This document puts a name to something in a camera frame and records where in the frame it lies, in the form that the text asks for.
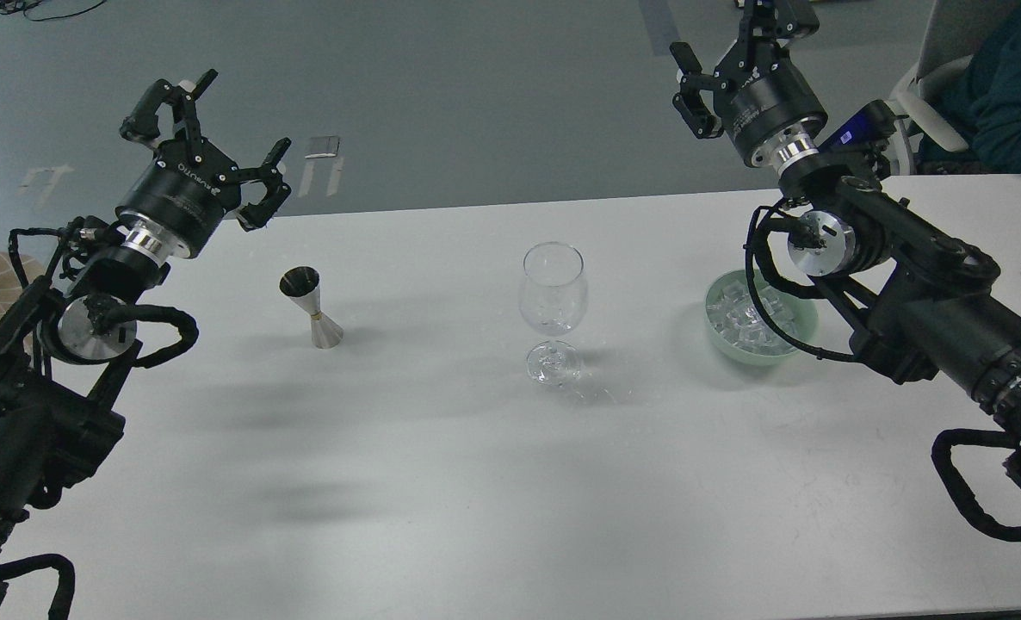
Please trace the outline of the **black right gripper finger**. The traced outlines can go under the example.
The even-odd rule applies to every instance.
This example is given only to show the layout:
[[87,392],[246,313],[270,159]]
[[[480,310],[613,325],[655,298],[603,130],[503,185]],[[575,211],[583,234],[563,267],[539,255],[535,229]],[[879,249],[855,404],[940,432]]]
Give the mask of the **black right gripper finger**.
[[820,21],[809,1],[736,1],[739,31],[730,48],[730,68],[769,70],[789,57],[793,40],[813,35]]
[[732,47],[722,53],[715,70],[708,74],[689,43],[683,40],[671,43],[671,57],[678,66],[678,91],[672,96],[672,105],[698,139],[716,139],[727,133],[726,122],[711,111],[702,94],[716,95],[730,86],[728,77],[721,77],[721,67],[731,51]]

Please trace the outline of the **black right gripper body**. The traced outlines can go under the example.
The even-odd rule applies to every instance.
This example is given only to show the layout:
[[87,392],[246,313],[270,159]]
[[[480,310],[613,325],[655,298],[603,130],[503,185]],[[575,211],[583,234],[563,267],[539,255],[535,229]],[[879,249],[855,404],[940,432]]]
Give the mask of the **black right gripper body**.
[[801,126],[817,134],[828,113],[789,52],[757,52],[753,60],[738,54],[721,59],[715,90],[715,113],[748,168],[766,166],[758,152],[783,129]]

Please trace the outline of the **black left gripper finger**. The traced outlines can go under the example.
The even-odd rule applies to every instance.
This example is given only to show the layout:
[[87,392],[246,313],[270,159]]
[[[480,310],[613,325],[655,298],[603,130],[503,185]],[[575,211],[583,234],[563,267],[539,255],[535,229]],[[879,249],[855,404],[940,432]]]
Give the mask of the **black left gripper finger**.
[[121,121],[121,138],[147,146],[153,152],[160,152],[167,142],[161,139],[158,113],[161,106],[165,105],[171,109],[175,130],[173,141],[183,145],[189,164],[204,164],[205,137],[197,118],[196,103],[217,77],[218,71],[210,68],[190,86],[158,79],[141,96],[128,117]]
[[227,184],[259,183],[265,189],[260,201],[250,201],[235,209],[236,220],[244,232],[265,228],[290,196],[291,188],[280,172],[280,161],[292,145],[293,141],[288,137],[278,139],[262,164],[255,168],[237,168],[226,174]]

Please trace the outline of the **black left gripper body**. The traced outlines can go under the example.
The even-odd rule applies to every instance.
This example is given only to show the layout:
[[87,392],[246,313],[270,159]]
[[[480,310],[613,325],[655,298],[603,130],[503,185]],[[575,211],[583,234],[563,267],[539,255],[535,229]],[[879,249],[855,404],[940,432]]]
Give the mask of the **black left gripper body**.
[[197,161],[182,141],[165,140],[114,211],[125,226],[142,219],[158,224],[176,237],[179,257],[196,258],[223,217],[238,207],[239,186],[218,181],[237,168],[210,141]]

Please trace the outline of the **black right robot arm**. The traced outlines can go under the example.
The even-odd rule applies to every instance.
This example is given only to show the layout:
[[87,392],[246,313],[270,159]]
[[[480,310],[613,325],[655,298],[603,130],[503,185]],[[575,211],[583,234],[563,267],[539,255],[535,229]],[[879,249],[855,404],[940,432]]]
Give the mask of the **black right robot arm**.
[[956,446],[1006,449],[1006,473],[1021,489],[1021,317],[992,297],[1001,270],[986,252],[884,193],[884,149],[912,113],[908,101],[870,102],[818,144],[828,115],[789,54],[818,26],[806,1],[746,1],[734,43],[710,73],[688,44],[672,42],[673,106],[696,137],[727,136],[746,166],[777,174],[781,199],[748,224],[750,293],[762,277],[781,293],[828,301],[850,325],[846,353],[787,342],[896,384],[947,375],[998,429],[940,432],[932,463],[968,525],[1021,543],[1021,525],[987,514],[951,456]]

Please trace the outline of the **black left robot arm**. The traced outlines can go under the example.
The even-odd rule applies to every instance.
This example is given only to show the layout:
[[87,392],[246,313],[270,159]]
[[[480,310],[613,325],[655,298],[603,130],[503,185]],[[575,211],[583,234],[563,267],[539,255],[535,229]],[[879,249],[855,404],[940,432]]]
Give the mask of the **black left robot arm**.
[[[240,166],[202,133],[197,102],[216,75],[159,79],[121,122],[121,138],[147,146],[152,161],[112,222],[80,216],[9,233],[22,290],[0,318],[0,553],[31,510],[56,506],[121,440],[114,402],[130,372],[195,345],[190,314],[141,295],[164,282],[173,257],[199,255],[225,216],[255,231],[290,196],[280,172],[289,139],[261,164]],[[58,554],[0,562],[0,607],[11,580],[40,570],[57,576],[47,616],[65,619],[75,568]]]

